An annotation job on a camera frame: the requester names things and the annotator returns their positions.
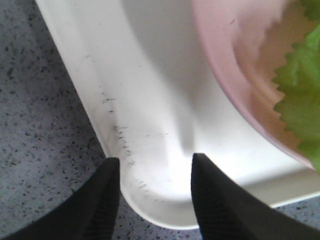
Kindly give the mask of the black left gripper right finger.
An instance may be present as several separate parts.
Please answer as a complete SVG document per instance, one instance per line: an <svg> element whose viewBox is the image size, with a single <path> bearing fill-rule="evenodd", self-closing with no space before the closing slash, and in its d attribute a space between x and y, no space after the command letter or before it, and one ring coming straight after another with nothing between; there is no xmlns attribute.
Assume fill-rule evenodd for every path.
<svg viewBox="0 0 320 240"><path fill-rule="evenodd" d="M195 153L192 204L204 240L318 240L319 230L269 207Z"/></svg>

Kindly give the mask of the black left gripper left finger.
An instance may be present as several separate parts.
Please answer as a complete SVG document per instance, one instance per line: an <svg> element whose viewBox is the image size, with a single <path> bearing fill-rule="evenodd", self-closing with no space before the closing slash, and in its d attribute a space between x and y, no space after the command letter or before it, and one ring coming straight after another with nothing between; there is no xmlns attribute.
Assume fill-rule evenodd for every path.
<svg viewBox="0 0 320 240"><path fill-rule="evenodd" d="M120 202L120 161L109 157L64 203L7 240L110 240Z"/></svg>

